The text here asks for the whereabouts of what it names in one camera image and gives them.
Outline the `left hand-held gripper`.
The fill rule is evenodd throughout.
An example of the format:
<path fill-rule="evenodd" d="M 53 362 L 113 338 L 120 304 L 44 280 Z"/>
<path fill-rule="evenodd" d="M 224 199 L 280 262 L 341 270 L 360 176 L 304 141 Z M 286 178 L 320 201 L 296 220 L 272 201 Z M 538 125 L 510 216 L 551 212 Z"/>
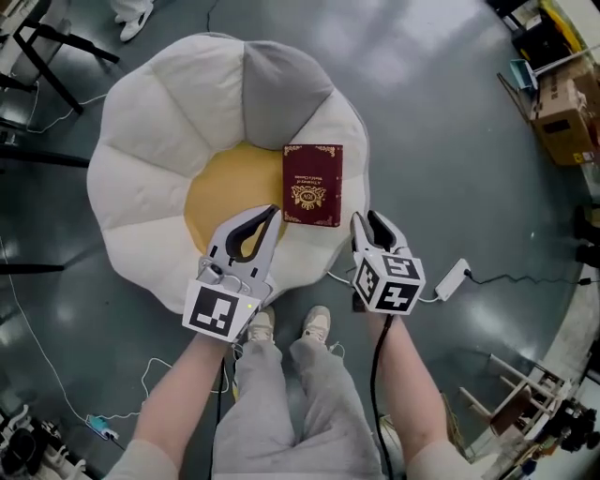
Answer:
<path fill-rule="evenodd" d="M 274 204 L 248 209 L 217 227 L 187 285 L 182 325 L 218 340 L 237 340 L 273 288 L 266 277 L 281 225 Z M 248 255 L 243 243 L 258 234 Z"/>

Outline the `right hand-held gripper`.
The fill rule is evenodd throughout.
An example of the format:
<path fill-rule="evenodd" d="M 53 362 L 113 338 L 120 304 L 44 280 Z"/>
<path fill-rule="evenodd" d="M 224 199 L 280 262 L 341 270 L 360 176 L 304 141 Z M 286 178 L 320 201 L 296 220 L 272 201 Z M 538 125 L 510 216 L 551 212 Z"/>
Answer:
<path fill-rule="evenodd" d="M 352 214 L 354 292 L 365 310 L 409 315 L 426 286 L 422 262 L 412 255 L 405 235 L 383 214 L 369 210 L 367 221 L 359 212 Z"/>

